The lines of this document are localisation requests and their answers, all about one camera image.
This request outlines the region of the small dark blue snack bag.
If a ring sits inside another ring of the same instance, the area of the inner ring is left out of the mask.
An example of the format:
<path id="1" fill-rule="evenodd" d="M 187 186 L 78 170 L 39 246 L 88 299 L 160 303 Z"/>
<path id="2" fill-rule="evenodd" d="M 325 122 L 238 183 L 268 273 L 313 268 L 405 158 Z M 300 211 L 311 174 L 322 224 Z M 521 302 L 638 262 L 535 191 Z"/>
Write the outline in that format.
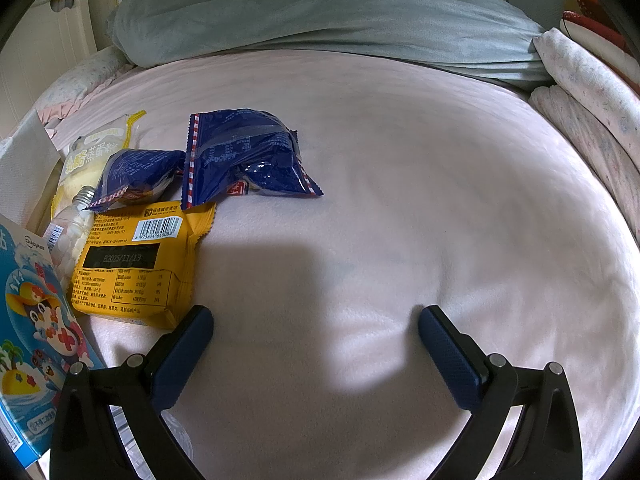
<path id="1" fill-rule="evenodd" d="M 156 202 L 183 172 L 184 151 L 124 148 L 111 155 L 88 208 L 104 212 Z"/>

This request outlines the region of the floral pillow with pink frill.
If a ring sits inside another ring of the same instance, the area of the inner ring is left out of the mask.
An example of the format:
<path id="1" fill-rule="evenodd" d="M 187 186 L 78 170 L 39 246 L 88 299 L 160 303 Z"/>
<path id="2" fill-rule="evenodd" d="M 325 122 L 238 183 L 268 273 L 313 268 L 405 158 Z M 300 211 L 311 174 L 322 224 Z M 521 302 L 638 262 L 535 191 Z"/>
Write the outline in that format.
<path id="1" fill-rule="evenodd" d="M 44 126 L 62 122 L 133 67 L 114 46 L 88 56 L 52 82 L 35 102 L 40 122 Z"/>

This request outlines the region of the clear yellow-trimmed bread packet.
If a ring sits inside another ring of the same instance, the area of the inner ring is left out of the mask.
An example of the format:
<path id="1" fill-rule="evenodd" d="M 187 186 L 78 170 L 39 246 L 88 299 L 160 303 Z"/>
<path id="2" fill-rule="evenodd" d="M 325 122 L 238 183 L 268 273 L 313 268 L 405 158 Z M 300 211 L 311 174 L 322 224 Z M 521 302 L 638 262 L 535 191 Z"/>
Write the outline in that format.
<path id="1" fill-rule="evenodd" d="M 73 201 L 84 186 L 95 188 L 108 159 L 124 148 L 134 146 L 137 122 L 146 114 L 139 110 L 125 114 L 80 136 L 68 149 L 58 187 L 52 198 L 51 217 L 55 217 Z"/>

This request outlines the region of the white fabric storage bin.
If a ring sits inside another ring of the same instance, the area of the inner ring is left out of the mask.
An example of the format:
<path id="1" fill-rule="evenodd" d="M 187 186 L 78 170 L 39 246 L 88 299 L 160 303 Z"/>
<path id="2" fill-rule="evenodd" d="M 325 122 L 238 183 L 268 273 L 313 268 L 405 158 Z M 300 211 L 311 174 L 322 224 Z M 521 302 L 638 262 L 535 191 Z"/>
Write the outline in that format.
<path id="1" fill-rule="evenodd" d="M 61 155 L 35 110 L 1 141 L 1 214 L 32 232 L 48 218 Z"/>

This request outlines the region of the small bottle with white pills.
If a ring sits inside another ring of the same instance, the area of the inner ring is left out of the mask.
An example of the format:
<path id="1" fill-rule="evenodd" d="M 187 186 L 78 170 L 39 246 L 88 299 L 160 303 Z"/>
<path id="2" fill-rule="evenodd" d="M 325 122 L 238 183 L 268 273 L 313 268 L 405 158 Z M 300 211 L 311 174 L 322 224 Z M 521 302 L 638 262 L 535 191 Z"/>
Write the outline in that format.
<path id="1" fill-rule="evenodd" d="M 68 289 L 76 263 L 88 240 L 93 224 L 89 205 L 96 189 L 83 186 L 72 203 L 61 210 L 49 223 L 44 239 L 47 241 L 53 269 L 62 289 Z"/>

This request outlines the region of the red and white object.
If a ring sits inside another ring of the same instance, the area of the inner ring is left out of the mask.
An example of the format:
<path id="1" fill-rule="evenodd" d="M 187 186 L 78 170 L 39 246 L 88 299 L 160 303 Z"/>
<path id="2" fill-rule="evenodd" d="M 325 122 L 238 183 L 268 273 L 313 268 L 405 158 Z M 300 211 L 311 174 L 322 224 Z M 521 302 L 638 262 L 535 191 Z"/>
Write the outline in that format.
<path id="1" fill-rule="evenodd" d="M 639 92 L 639 62 L 599 0 L 576 0 L 578 11 L 565 10 L 560 29 Z"/>

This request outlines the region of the grey-green blanket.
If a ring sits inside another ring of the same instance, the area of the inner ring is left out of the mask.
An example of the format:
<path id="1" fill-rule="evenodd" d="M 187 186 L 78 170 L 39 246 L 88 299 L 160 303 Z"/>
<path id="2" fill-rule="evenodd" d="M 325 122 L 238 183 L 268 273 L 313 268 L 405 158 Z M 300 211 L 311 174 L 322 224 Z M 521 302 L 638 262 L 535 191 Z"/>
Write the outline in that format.
<path id="1" fill-rule="evenodd" d="M 378 56 L 530 91 L 551 77 L 542 27 L 504 0 L 122 0 L 112 43 L 149 68 L 227 51 Z"/>

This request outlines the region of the blue band-aid box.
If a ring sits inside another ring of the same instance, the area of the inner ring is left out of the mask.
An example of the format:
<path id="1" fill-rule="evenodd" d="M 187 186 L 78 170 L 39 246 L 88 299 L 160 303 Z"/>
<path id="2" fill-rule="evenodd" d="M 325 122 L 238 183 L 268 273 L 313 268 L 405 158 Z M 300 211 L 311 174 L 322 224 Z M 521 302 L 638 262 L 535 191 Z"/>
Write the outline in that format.
<path id="1" fill-rule="evenodd" d="M 50 448 L 66 373 L 104 367 L 68 304 L 40 236 L 1 218 L 1 432 L 28 467 Z"/>

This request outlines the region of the large dark blue snack bag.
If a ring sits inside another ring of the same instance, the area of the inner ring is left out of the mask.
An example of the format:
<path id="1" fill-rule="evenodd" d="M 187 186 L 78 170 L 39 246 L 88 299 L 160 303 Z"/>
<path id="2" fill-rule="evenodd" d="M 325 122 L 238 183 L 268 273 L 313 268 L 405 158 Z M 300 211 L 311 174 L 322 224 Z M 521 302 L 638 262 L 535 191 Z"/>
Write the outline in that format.
<path id="1" fill-rule="evenodd" d="M 237 108 L 189 118 L 181 208 L 221 195 L 320 197 L 306 173 L 298 134 L 262 110 Z"/>

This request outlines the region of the yellow snack packet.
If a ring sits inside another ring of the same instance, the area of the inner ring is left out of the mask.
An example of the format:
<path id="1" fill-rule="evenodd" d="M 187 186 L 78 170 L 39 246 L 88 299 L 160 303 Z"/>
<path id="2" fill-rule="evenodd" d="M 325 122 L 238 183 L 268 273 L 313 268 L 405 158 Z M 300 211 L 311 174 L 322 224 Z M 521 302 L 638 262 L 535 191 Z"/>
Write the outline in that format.
<path id="1" fill-rule="evenodd" d="M 86 315 L 172 330 L 190 310 L 198 243 L 216 205 L 178 200 L 96 214 L 73 273 L 72 307 Z"/>

